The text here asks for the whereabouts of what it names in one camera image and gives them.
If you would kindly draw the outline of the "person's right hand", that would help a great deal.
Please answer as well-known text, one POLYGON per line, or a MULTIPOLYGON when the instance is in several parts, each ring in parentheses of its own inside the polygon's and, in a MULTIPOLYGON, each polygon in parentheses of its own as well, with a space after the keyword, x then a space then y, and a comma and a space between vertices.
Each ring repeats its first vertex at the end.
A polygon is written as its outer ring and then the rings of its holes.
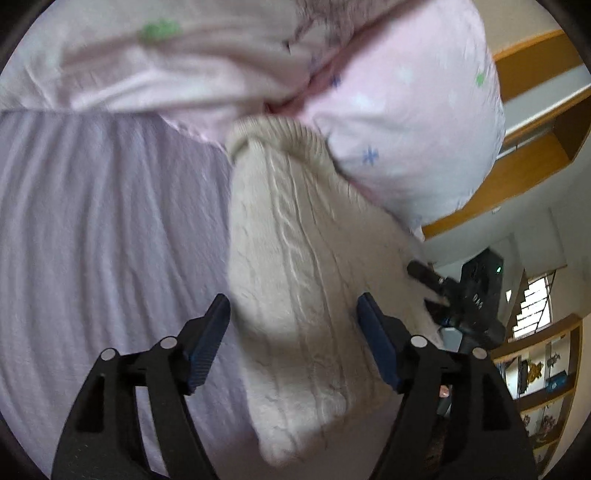
POLYGON ((439 391, 439 397, 441 399, 448 399, 451 396, 451 387, 448 385, 441 385, 439 391))

